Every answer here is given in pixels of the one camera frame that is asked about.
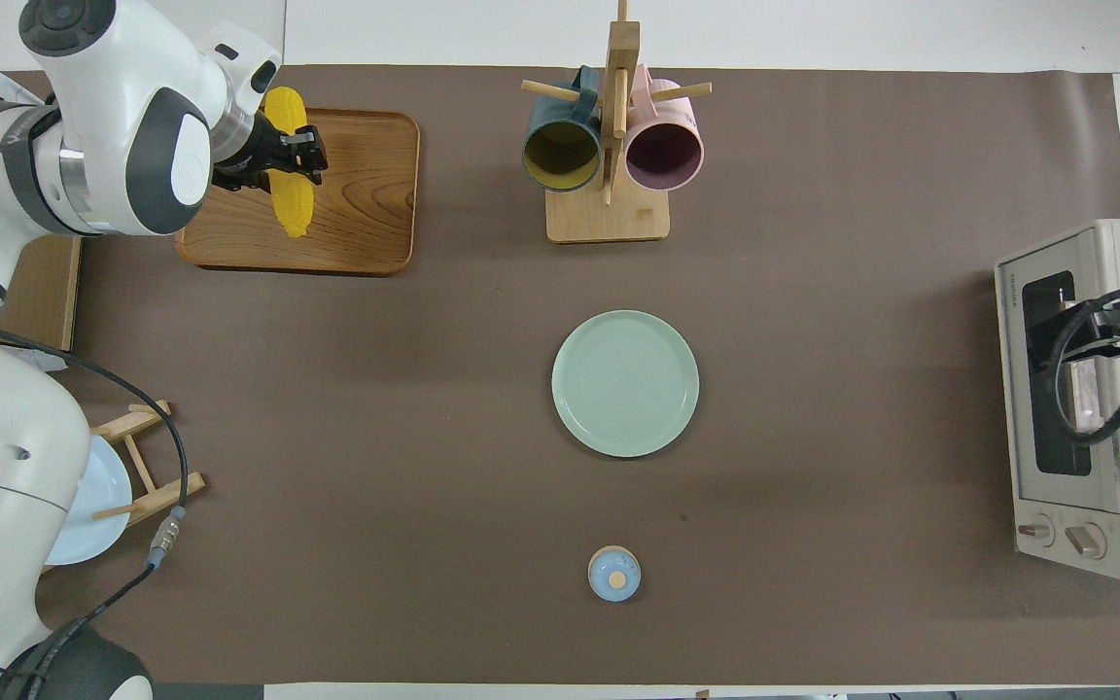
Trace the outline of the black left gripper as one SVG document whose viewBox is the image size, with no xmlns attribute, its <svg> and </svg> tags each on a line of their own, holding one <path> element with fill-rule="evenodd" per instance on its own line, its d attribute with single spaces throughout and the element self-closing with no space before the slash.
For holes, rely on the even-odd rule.
<svg viewBox="0 0 1120 700">
<path fill-rule="evenodd" d="M 293 159 L 325 156 L 323 137 L 316 125 L 301 125 L 284 134 L 265 116 L 254 116 L 252 132 L 244 146 L 231 157 L 213 165 L 212 185 L 227 192 L 261 188 L 268 192 L 267 172 L 295 172 L 314 186 L 323 183 L 329 168 L 327 159 Z"/>
</svg>

